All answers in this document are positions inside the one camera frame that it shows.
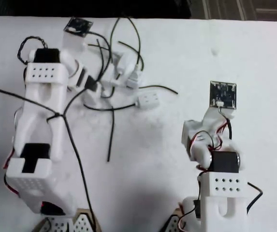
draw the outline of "small circuit board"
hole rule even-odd
[[[236,84],[211,81],[209,106],[235,110]]]
[[[93,22],[89,22],[83,18],[72,17],[64,28],[64,31],[85,38],[92,25]]]

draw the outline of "white surface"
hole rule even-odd
[[[23,69],[16,58],[22,40],[43,37],[48,46],[61,46],[68,18],[0,17],[0,88],[24,93]],[[93,31],[109,38],[115,22],[95,19]],[[237,83],[237,112],[233,139],[247,158],[245,175],[264,195],[249,213],[251,232],[277,231],[277,22],[199,20],[135,20],[146,64],[146,84],[163,84],[179,96],[157,90],[161,106],[151,111],[116,112],[111,162],[106,163],[111,114],[93,112],[77,101],[69,121],[81,154],[93,209],[104,232],[157,231],[187,196],[197,196],[195,163],[181,144],[183,121],[201,120],[208,107],[209,82]],[[95,43],[94,36],[87,36]],[[136,34],[121,20],[118,40],[137,46]],[[27,52],[35,48],[25,46]],[[99,51],[84,54],[90,73],[100,70]],[[116,91],[115,107],[132,103]],[[1,166],[11,149],[13,113],[21,101],[0,94],[0,231],[30,231],[34,215],[3,185]],[[64,172],[68,187],[87,207],[83,184],[67,139]]]

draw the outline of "black wire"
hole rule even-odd
[[[115,111],[114,108],[111,107],[112,111],[112,125],[111,125],[111,131],[110,131],[110,139],[109,139],[109,146],[108,146],[108,154],[107,154],[107,162],[110,161],[110,155],[111,155],[111,147],[113,145],[113,135],[114,135],[114,129],[115,129]]]
[[[221,112],[221,108],[218,108],[219,113],[225,118],[227,126],[229,128],[229,139],[232,139],[232,125],[231,121],[224,115],[224,113]]]
[[[133,48],[131,45],[128,45],[127,43],[122,42],[122,41],[118,41],[118,43],[120,43],[120,44],[122,44],[122,45],[124,45],[124,46],[127,46],[128,48],[132,49],[134,52],[136,52],[136,53],[138,54],[138,51],[137,51],[135,48]],[[91,44],[91,43],[90,43],[90,44],[88,43],[88,46],[98,47],[98,45],[96,45],[96,44]],[[106,47],[101,47],[101,49],[104,49],[104,50],[109,51],[109,49],[106,48]],[[139,54],[139,59],[140,59],[140,61],[141,61],[141,63],[142,63],[142,67],[141,67],[140,70],[143,71],[144,68],[145,68],[145,63],[144,63],[144,59],[143,59],[143,57],[142,57],[141,54]]]
[[[111,89],[111,93],[109,96],[102,96],[102,98],[111,98],[115,93],[115,87],[113,86],[112,89]]]
[[[120,43],[120,44],[122,44],[122,45],[124,45],[124,46],[127,46],[128,48],[132,49],[134,52],[137,53],[139,59],[140,59],[141,62],[142,62],[142,67],[141,67],[140,70],[143,71],[144,68],[145,68],[145,63],[144,63],[144,60],[143,60],[142,55],[141,55],[135,48],[133,48],[132,46],[128,45],[127,43],[124,43],[124,42],[122,42],[122,41],[118,41],[118,43]]]
[[[128,19],[128,20],[130,21],[130,23],[133,25],[133,27],[134,27],[134,29],[135,29],[135,31],[136,31],[136,34],[137,34],[137,38],[138,38],[138,44],[139,44],[139,45],[138,45],[137,62],[136,62],[136,64],[138,64],[138,63],[139,63],[139,57],[140,57],[140,49],[141,49],[140,36],[139,36],[138,30],[137,30],[135,24],[133,23],[133,21],[132,21],[129,17],[127,17],[127,19]]]
[[[28,36],[27,38],[25,38],[25,39],[22,41],[22,43],[20,44],[20,47],[19,47],[18,53],[17,53],[18,59],[19,59],[23,64],[25,64],[25,65],[27,65],[28,62],[27,62],[26,60],[23,60],[23,59],[21,58],[21,51],[22,51],[24,45],[26,44],[26,42],[27,42],[28,40],[31,40],[31,39],[39,40],[40,42],[42,42],[42,45],[44,46],[44,48],[48,48],[47,43],[46,43],[45,40],[43,40],[41,37],[38,37],[38,36]]]
[[[110,47],[110,45],[109,45],[107,39],[106,39],[104,36],[102,36],[101,34],[98,34],[98,33],[92,32],[92,31],[89,31],[88,34],[96,35],[96,36],[99,36],[99,37],[101,37],[102,39],[104,39],[104,41],[105,41],[105,43],[107,44],[108,49],[109,49],[109,58],[108,58],[108,62],[107,62],[107,64],[106,64],[105,68],[104,68],[103,73],[102,73],[101,76],[97,79],[97,81],[100,81],[101,78],[102,78],[102,76],[104,75],[104,73],[106,72],[106,70],[107,70],[107,68],[108,68],[108,65],[109,65],[110,60],[113,58],[113,57],[112,57],[111,47]]]
[[[24,98],[24,97],[22,97],[22,96],[19,96],[18,94],[11,93],[11,92],[7,92],[7,91],[2,90],[2,89],[0,89],[0,93],[4,93],[4,94],[10,95],[10,96],[13,96],[13,97],[15,97],[15,98],[19,98],[19,99],[21,99],[21,100],[24,100],[24,101],[33,103],[33,104],[35,104],[35,105],[38,105],[38,106],[40,106],[40,107],[42,107],[42,108],[45,108],[46,110],[49,110],[49,111],[51,111],[52,113],[56,114],[56,111],[54,111],[53,109],[51,109],[51,108],[49,108],[49,107],[47,107],[47,106],[45,106],[45,105],[42,105],[42,104],[40,104],[40,103],[38,103],[38,102],[32,101],[32,100],[27,99],[27,98]]]
[[[99,76],[98,76],[98,79],[99,79],[99,77],[102,75],[103,70],[104,70],[104,56],[103,56],[103,51],[102,51],[102,49],[101,49],[99,40],[96,39],[96,42],[98,43],[98,46],[99,46],[99,49],[100,49],[100,53],[101,53],[101,59],[102,59],[101,71],[100,71]]]
[[[208,133],[208,131],[201,130],[201,131],[197,132],[195,135],[197,136],[199,133],[202,133],[202,132],[206,133],[209,136],[209,138],[211,139],[211,143],[212,143],[212,149],[215,149],[214,140],[212,139],[212,136]]]
[[[120,18],[118,18],[118,19],[116,20],[116,22],[115,22],[115,24],[114,24],[114,27],[113,27],[113,29],[112,29],[112,31],[111,31],[111,33],[110,33],[110,47],[111,47],[111,48],[112,48],[112,46],[113,46],[113,34],[114,34],[114,31],[115,31],[115,29],[116,29],[116,26],[117,26],[119,20],[120,20]]]
[[[201,183],[200,183],[200,182],[198,182],[198,187],[199,187],[199,190],[198,190],[199,192],[198,192],[198,198],[197,198],[197,200],[199,201],[200,196],[201,196]],[[193,208],[192,210],[190,210],[189,212],[185,213],[184,215],[182,215],[182,216],[179,218],[177,225],[179,225],[180,221],[181,221],[185,216],[187,216],[187,215],[191,214],[192,212],[194,212],[195,209],[196,209],[196,204],[194,204],[194,208]]]
[[[142,86],[142,87],[139,87],[139,88],[152,88],[152,87],[164,88],[164,89],[167,89],[167,90],[173,92],[174,94],[178,94],[177,91],[175,91],[175,90],[173,90],[173,89],[171,89],[171,88],[168,88],[168,87],[166,87],[166,86],[151,85],[151,86]]]
[[[259,189],[258,187],[256,187],[254,184],[248,182],[248,185],[250,185],[251,187],[253,187],[257,191],[259,191],[260,193],[247,206],[247,214],[249,213],[249,210],[251,209],[251,207],[256,203],[256,201],[263,195],[263,191],[261,189]]]
[[[91,106],[87,106],[86,104],[84,104],[84,106],[89,110],[95,110],[95,111],[116,111],[116,110],[123,110],[123,109],[133,107],[133,106],[135,106],[135,104],[126,105],[126,106],[122,106],[122,107],[118,107],[118,108],[110,108],[110,109],[97,109],[97,108],[93,108]]]
[[[49,232],[51,230],[51,227],[52,227],[51,226],[51,221],[47,217],[46,217],[46,220],[48,221],[48,225],[49,225],[48,230],[46,232]]]

